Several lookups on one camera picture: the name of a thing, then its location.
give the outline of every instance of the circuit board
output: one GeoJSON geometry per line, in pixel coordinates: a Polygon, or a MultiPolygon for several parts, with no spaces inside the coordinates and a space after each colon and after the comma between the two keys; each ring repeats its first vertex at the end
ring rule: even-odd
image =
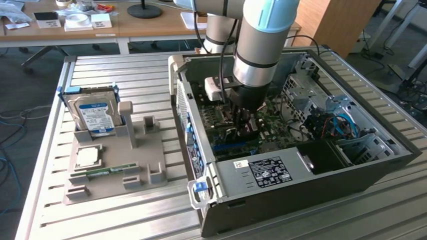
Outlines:
{"type": "Polygon", "coordinates": [[[266,100],[257,112],[258,136],[246,141],[233,141],[231,131],[237,129],[229,116],[229,105],[222,101],[210,101],[203,90],[198,91],[197,102],[206,134],[218,161],[242,158],[255,154],[274,152],[290,148],[301,142],[290,133],[275,103],[266,100]]]}

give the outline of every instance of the blue hard drive label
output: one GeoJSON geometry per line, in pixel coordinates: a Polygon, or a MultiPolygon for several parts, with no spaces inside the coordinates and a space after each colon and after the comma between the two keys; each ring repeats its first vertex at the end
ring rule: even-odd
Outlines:
{"type": "Polygon", "coordinates": [[[281,157],[267,158],[265,160],[249,163],[257,184],[261,188],[293,181],[287,167],[281,157]]]}
{"type": "Polygon", "coordinates": [[[113,116],[107,113],[109,104],[94,103],[79,106],[87,129],[97,134],[109,133],[115,129],[113,116]]]}

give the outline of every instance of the sticker label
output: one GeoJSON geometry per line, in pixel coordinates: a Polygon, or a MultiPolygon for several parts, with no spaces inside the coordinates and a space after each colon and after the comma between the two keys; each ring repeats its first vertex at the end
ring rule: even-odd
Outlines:
{"type": "Polygon", "coordinates": [[[98,33],[95,34],[97,37],[114,37],[117,36],[115,33],[98,33]]]}
{"type": "Polygon", "coordinates": [[[98,28],[106,27],[105,22],[97,21],[95,22],[95,27],[98,27],[98,28]]]}
{"type": "Polygon", "coordinates": [[[93,173],[93,174],[89,174],[86,175],[89,178],[94,178],[94,177],[99,177],[99,176],[106,176],[109,175],[110,172],[109,171],[102,171],[102,172],[98,172],[98,173],[93,173]]]}
{"type": "Polygon", "coordinates": [[[6,24],[5,26],[7,27],[7,29],[21,29],[21,28],[29,27],[30,24],[26,22],[21,24],[6,24]]]}
{"type": "Polygon", "coordinates": [[[38,20],[39,27],[46,28],[59,28],[62,26],[61,20],[38,20]]]}
{"type": "Polygon", "coordinates": [[[242,160],[242,161],[235,161],[235,162],[234,162],[234,167],[235,167],[237,169],[245,168],[245,167],[249,167],[249,166],[250,166],[249,160],[242,160]]]}
{"type": "Polygon", "coordinates": [[[79,106],[87,129],[94,133],[107,133],[115,129],[113,116],[107,114],[109,104],[95,103],[79,106]]]}
{"type": "Polygon", "coordinates": [[[266,188],[293,180],[287,167],[278,156],[250,162],[249,166],[257,179],[257,184],[261,188],[266,188]]]}

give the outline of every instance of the hard drive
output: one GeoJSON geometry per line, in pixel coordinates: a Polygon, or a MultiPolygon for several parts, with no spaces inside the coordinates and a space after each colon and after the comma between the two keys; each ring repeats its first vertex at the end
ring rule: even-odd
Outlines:
{"type": "Polygon", "coordinates": [[[102,137],[114,134],[115,126],[123,125],[118,92],[117,86],[67,88],[62,98],[79,131],[89,130],[94,137],[102,137]]]}

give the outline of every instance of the table leg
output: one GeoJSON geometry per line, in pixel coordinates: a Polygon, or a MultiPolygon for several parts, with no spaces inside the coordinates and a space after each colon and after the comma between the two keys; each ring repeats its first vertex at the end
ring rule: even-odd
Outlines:
{"type": "Polygon", "coordinates": [[[119,44],[119,50],[121,50],[121,54],[130,54],[130,38],[129,37],[119,37],[118,38],[118,44],[119,44]]]}
{"type": "Polygon", "coordinates": [[[420,13],[420,10],[422,9],[422,6],[417,6],[416,9],[412,11],[412,13],[408,15],[401,27],[398,28],[398,30],[396,31],[394,35],[390,38],[390,41],[386,43],[386,47],[392,48],[396,44],[396,42],[398,41],[398,38],[401,37],[404,31],[408,29],[416,15],[420,13]]]}
{"type": "Polygon", "coordinates": [[[424,47],[424,49],[421,50],[421,52],[417,54],[416,58],[413,59],[413,61],[410,62],[410,64],[408,65],[410,68],[416,69],[417,65],[421,63],[421,60],[424,59],[424,57],[427,55],[427,44],[424,47]]]}
{"type": "Polygon", "coordinates": [[[374,46],[377,40],[379,39],[379,37],[381,37],[381,35],[382,35],[389,23],[392,22],[402,3],[404,3],[404,0],[397,0],[397,3],[394,4],[393,9],[390,10],[385,20],[382,21],[382,23],[381,23],[381,25],[378,27],[378,30],[375,31],[374,36],[371,37],[371,39],[370,39],[370,41],[367,43],[367,46],[369,46],[370,49],[373,49],[373,46],[374,46]]]}

